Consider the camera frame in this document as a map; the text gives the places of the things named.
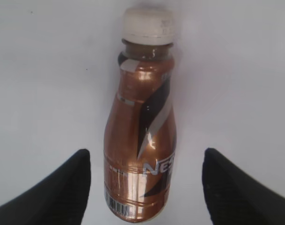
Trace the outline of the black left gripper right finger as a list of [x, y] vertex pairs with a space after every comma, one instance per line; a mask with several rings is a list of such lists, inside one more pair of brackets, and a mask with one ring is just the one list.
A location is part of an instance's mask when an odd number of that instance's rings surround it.
[[285, 225], [285, 198], [214, 148], [205, 150], [204, 198], [214, 225]]

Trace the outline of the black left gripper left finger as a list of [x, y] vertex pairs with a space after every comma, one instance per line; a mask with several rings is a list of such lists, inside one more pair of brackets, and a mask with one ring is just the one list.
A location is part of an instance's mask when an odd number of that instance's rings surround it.
[[90, 192], [90, 153], [75, 152], [49, 176], [0, 206], [0, 225], [80, 225]]

